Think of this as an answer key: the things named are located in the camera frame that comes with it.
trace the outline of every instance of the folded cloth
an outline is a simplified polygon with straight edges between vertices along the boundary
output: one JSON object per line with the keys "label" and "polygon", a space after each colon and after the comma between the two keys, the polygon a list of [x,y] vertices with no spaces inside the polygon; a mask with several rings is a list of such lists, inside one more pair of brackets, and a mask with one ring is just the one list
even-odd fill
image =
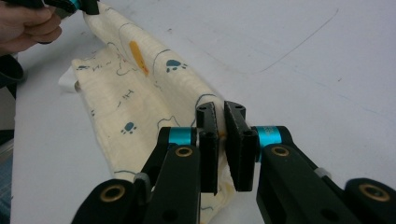
{"label": "folded cloth", "polygon": [[[91,58],[72,62],[97,139],[116,178],[133,181],[154,149],[161,127],[195,126],[195,108],[214,102],[225,137],[220,99],[177,54],[111,7],[85,15],[106,44]],[[233,197],[222,142],[219,193],[202,194],[201,223]]]}

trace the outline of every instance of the black plastic bracket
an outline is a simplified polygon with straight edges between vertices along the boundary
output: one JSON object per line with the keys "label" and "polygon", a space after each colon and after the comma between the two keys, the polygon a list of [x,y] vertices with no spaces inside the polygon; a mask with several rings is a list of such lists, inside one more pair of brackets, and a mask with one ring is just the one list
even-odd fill
{"label": "black plastic bracket", "polygon": [[219,131],[215,105],[206,103],[196,108],[199,149],[201,151],[201,191],[218,192]]}

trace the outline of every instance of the paw print pattern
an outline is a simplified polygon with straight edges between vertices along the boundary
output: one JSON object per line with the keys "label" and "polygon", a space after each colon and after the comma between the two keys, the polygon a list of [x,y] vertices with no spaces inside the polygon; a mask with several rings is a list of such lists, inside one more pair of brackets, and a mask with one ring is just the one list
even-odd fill
{"label": "paw print pattern", "polygon": [[81,71],[81,70],[86,70],[86,69],[89,69],[89,68],[90,68],[89,66],[80,65],[80,66],[77,68],[77,70],[78,70],[78,71]]}
{"label": "paw print pattern", "polygon": [[171,72],[171,70],[176,71],[178,68],[186,69],[187,65],[176,60],[168,60],[168,62],[166,62],[167,73]]}
{"label": "paw print pattern", "polygon": [[136,126],[132,122],[128,122],[125,127],[121,130],[121,133],[126,134],[126,133],[133,133],[133,130],[136,129]]}

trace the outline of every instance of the blue paw print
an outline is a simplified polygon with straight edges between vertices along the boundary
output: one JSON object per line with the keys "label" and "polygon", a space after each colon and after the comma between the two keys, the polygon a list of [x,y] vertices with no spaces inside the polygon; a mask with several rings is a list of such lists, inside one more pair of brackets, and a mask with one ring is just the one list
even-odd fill
{"label": "blue paw print", "polygon": [[187,65],[176,60],[168,60],[166,62],[166,72],[169,73],[171,70],[176,71],[178,68],[186,69]]}
{"label": "blue paw print", "polygon": [[126,134],[126,133],[133,133],[133,130],[135,130],[136,127],[132,122],[128,122],[125,127],[121,130],[121,133]]}

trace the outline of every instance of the orange stain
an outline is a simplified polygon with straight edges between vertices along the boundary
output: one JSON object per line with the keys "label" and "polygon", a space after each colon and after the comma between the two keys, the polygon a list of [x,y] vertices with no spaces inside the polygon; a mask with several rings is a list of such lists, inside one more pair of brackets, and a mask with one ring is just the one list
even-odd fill
{"label": "orange stain", "polygon": [[145,73],[146,76],[149,75],[149,70],[146,67],[145,60],[143,59],[142,53],[140,52],[139,46],[135,41],[129,42],[129,48],[131,49],[132,55],[134,55],[134,60],[140,69]]}

